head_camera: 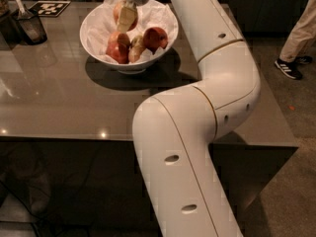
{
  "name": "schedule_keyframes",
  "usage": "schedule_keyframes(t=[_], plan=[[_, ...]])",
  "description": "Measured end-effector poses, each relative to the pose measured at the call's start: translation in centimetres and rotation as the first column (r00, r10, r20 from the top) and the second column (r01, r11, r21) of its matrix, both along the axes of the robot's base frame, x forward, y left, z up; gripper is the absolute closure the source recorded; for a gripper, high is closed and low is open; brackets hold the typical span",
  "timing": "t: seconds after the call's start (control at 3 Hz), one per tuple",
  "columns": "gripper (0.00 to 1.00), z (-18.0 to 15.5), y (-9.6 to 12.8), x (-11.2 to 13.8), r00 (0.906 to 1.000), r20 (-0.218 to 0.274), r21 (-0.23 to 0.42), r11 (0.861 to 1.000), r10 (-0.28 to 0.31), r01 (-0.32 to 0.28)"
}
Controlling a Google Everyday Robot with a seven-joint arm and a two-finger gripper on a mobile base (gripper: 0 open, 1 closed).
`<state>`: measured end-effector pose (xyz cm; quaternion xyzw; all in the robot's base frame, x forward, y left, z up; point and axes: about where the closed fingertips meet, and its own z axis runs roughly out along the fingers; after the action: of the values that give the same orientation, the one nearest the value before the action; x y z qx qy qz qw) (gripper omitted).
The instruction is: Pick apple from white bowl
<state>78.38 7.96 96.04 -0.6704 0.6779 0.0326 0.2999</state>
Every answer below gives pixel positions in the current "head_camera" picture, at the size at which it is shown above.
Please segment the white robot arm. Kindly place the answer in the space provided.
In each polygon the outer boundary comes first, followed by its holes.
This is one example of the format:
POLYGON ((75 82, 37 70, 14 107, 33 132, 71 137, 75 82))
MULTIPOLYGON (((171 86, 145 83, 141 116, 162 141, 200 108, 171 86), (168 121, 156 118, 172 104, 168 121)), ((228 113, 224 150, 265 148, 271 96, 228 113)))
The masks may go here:
POLYGON ((171 0, 199 81, 146 99, 132 135, 163 237, 243 237, 208 152, 256 106, 260 75, 242 34, 217 0, 171 0))

